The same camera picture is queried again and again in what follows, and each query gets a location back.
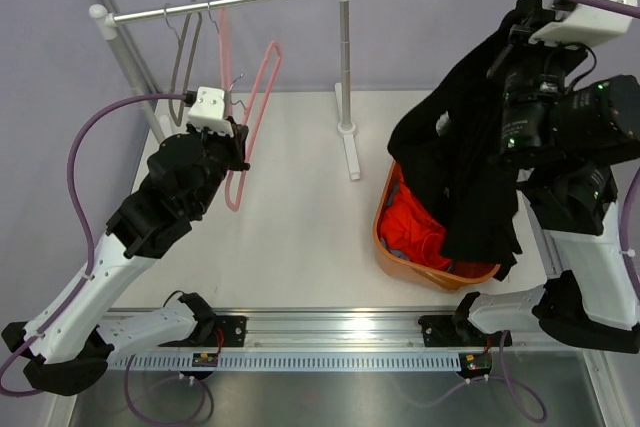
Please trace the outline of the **pink hanger with black shorts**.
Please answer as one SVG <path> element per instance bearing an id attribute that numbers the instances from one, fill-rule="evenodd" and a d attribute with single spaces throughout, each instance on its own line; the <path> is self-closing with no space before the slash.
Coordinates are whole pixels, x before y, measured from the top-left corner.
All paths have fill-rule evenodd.
<path id="1" fill-rule="evenodd" d="M 249 96 L 248 106 L 244 111 L 244 117 L 242 121 L 242 125 L 249 128 L 249 136 L 246 141 L 246 151 L 245 151 L 246 153 L 245 161 L 247 163 L 249 163 L 251 160 L 256 138 L 260 130 L 262 119 L 264 117 L 264 113 L 268 105 L 270 95 L 272 93 L 275 81 L 277 79 L 282 60 L 283 60 L 283 55 L 282 55 L 282 49 L 280 44 L 277 41 L 271 41 L 265 51 L 264 58 L 258 69 L 258 73 L 253 83 L 253 87 Z M 256 101 L 256 97 L 258 96 L 258 93 L 259 93 L 259 88 L 262 85 L 263 77 L 271 61 L 273 61 L 273 66 L 271 69 L 268 82 L 266 83 L 266 87 L 264 89 L 263 95 L 261 97 L 261 104 L 259 106 L 257 113 L 253 114 L 252 111 Z M 239 173 L 238 182 L 235 182 L 234 180 L 235 172 L 231 171 L 226 179 L 225 190 L 224 190 L 225 203 L 226 203 L 226 206 L 232 212 L 237 212 L 240 209 L 247 173 L 248 173 L 247 170 L 241 171 Z"/>

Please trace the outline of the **black shorts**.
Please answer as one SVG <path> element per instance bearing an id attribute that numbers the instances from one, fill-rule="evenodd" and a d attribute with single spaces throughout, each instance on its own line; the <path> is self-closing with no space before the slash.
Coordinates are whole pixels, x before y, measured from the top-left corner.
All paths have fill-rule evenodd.
<path id="1" fill-rule="evenodd" d="M 497 30 L 401 118 L 387 144 L 408 190 L 446 229 L 441 254 L 496 264 L 498 281 L 508 276 L 522 248 L 513 226 L 518 175 L 493 161 L 499 152 L 502 87 L 487 72 L 511 28 L 542 8 L 542 0 L 517 0 Z"/>

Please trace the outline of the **pink hanger with orange shorts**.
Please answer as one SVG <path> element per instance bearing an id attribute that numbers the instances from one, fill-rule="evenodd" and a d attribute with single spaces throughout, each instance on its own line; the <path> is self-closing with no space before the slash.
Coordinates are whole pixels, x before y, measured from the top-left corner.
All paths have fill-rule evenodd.
<path id="1" fill-rule="evenodd" d="M 229 18 L 225 8 L 216 10 L 218 18 L 215 20 L 218 33 L 219 73 L 221 89 L 224 93 L 230 91 L 232 84 L 232 53 L 231 53 L 231 29 Z"/>

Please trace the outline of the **grey clothes hanger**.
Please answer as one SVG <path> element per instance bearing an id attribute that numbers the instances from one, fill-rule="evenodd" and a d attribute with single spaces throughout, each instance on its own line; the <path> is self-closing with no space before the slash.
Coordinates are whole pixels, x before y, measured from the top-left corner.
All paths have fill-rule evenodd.
<path id="1" fill-rule="evenodd" d="M 182 29 L 177 37 L 177 50 L 171 72 L 169 93 L 185 93 L 188 90 L 198 49 L 203 17 L 197 13 L 195 26 L 191 27 L 193 14 L 185 16 Z"/>

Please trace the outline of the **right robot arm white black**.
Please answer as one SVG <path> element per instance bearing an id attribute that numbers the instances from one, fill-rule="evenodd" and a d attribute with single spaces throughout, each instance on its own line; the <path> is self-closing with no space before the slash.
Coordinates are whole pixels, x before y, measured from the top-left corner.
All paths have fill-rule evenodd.
<path id="1" fill-rule="evenodd" d="M 571 347 L 635 354 L 639 299 L 612 167 L 639 156 L 639 83 L 616 75 L 580 87 L 576 68 L 594 44 L 577 35 L 540 39 L 554 20 L 543 10 L 514 25 L 487 76 L 503 89 L 496 162 L 528 172 L 518 189 L 555 241 L 562 271 L 525 291 L 466 295 L 453 332 L 466 346 L 482 346 L 524 327 Z"/>

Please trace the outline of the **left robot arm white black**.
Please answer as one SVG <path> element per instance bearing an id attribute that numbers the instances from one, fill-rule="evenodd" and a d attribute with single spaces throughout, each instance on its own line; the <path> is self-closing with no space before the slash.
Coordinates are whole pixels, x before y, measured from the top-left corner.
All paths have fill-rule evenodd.
<path id="1" fill-rule="evenodd" d="M 86 266 L 38 317 L 3 329 L 12 355 L 27 360 L 23 374 L 31 394 L 73 396 L 120 359 L 171 343 L 201 346 L 213 338 L 216 315 L 197 293 L 121 321 L 104 316 L 203 219 L 228 172 L 248 169 L 249 129 L 228 125 L 224 133 L 189 124 L 166 138 L 148 157 L 139 188 L 107 221 Z"/>

